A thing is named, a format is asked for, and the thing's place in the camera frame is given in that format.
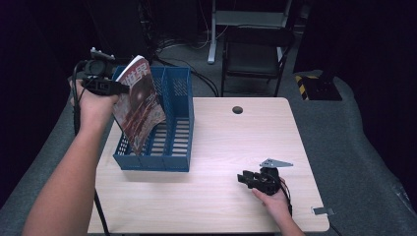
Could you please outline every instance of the book cover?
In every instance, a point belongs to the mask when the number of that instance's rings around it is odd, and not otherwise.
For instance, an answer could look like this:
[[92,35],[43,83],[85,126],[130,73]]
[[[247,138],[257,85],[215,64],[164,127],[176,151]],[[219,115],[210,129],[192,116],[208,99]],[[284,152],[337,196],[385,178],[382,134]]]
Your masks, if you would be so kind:
[[137,56],[116,79],[130,87],[113,106],[113,115],[133,152],[139,155],[152,128],[165,120],[147,59]]

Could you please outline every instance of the blue file holder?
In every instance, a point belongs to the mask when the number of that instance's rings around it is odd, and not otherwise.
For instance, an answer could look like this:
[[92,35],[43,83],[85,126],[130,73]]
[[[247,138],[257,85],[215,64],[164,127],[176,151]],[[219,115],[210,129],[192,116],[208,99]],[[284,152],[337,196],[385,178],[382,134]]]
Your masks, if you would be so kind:
[[[123,69],[117,68],[114,77]],[[122,170],[188,172],[194,128],[190,69],[151,66],[150,70],[166,120],[152,129],[140,155],[132,152],[122,134],[113,157]]]

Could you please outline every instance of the gray carpet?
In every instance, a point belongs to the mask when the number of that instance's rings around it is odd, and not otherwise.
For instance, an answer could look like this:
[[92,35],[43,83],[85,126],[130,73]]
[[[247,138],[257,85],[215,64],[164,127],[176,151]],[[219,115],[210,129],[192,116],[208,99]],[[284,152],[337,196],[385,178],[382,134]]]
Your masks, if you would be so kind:
[[[404,200],[401,184],[364,136],[350,87],[336,78],[334,82],[342,101],[304,101],[292,74],[296,49],[297,44],[290,52],[278,96],[289,100],[323,202],[336,212],[328,218],[330,223],[343,235],[417,235],[417,216]],[[207,63],[208,53],[209,45],[202,49],[174,46],[162,50],[159,56],[179,66],[186,64],[178,60],[190,63],[219,88],[221,43],[217,46],[213,65]],[[316,71],[304,75],[319,74],[320,71]],[[272,91],[273,88],[271,82],[260,89]],[[193,93],[194,96],[213,96],[208,86],[197,77],[193,77]],[[30,170],[0,210],[0,235],[21,234],[37,193],[73,136],[72,110],[67,106]],[[330,229],[312,235],[336,233]]]

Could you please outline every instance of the black chair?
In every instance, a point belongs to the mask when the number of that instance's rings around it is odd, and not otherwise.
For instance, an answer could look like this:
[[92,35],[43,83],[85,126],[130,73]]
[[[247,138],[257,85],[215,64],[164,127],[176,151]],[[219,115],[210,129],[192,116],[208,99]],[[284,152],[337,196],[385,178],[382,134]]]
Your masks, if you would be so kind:
[[266,79],[267,84],[270,80],[277,80],[273,93],[277,96],[287,54],[294,40],[291,28],[230,27],[224,37],[220,96],[225,91],[233,92],[224,89],[227,77],[233,77],[230,80],[242,77]]

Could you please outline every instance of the human arm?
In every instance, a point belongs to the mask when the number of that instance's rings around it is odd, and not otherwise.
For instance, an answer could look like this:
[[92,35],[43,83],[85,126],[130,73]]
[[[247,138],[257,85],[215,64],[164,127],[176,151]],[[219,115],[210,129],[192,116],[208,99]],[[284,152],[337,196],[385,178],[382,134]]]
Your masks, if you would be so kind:
[[257,189],[252,189],[252,193],[263,202],[264,207],[267,208],[283,236],[304,235],[289,213],[287,199],[281,189],[272,196],[268,196]]
[[92,212],[101,136],[117,96],[97,96],[77,81],[81,126],[64,157],[40,191],[23,235],[85,235]]

